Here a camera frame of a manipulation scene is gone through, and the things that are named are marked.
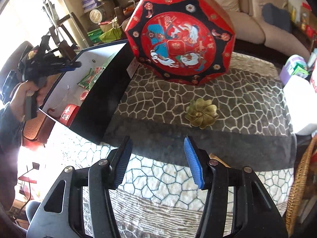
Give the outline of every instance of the beige couch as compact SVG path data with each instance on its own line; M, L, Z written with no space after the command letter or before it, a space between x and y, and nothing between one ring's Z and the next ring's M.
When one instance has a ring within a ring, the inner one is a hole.
M262 7L273 3L283 9L288 0L216 0L229 14L237 39L254 44L264 44L287 56L298 54L307 61L309 51L291 33L266 23L262 18Z

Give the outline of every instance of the gray pillow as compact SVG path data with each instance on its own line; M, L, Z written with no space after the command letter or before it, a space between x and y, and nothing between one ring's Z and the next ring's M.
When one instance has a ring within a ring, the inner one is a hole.
M262 17L266 23L291 32L291 17L287 10L280 9L272 3L267 3L262 8Z

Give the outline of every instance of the octagonal box lid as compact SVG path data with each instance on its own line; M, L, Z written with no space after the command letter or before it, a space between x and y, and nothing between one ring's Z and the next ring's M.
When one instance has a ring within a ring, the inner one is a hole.
M235 42L214 0L140 0L125 33L139 62L166 81L191 85L224 74Z

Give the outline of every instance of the brown and white patterned fabric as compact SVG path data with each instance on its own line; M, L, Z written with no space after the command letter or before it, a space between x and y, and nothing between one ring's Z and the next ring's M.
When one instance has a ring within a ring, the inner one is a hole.
M183 117L190 99L199 97L219 107L220 118L207 130L191 127ZM296 140L282 84L271 63L237 53L227 74L198 87L166 83L140 67L108 127L107 143L97 146L63 125L54 126L46 145L52 156L47 176L54 176L52 171L58 176L67 165L91 166L116 147L115 137L121 141L128 134L133 153L122 184L110 193L121 236L194 237L207 191L194 184L182 159L187 133L228 165L251 166L284 214L294 180ZM231 188L228 195L224 234L231 229ZM88 205L84 189L85 229L92 235Z

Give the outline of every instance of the silver bolt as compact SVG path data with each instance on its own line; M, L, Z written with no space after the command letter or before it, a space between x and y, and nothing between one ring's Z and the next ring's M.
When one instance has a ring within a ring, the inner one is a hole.
M64 172L70 173L72 170L73 170L72 166L66 166L65 169L64 169Z
M252 172L252 168L249 167L249 166L246 166L246 167L244 168L244 171L245 171L246 173L251 173L251 172Z
M218 164L218 161L216 159L210 159L209 164L212 166L216 166Z
M108 160L107 159L101 159L99 160L98 164L101 165L101 166L104 166L108 163Z

